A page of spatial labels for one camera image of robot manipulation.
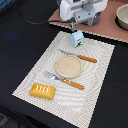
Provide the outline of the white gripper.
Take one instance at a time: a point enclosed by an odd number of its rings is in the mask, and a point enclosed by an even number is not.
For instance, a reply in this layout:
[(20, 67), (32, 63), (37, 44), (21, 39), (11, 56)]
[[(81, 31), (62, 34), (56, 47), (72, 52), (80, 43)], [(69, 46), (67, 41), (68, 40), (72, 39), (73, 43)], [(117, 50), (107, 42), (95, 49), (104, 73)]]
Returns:
[(108, 0), (59, 0), (59, 15), (63, 21), (96, 24)]

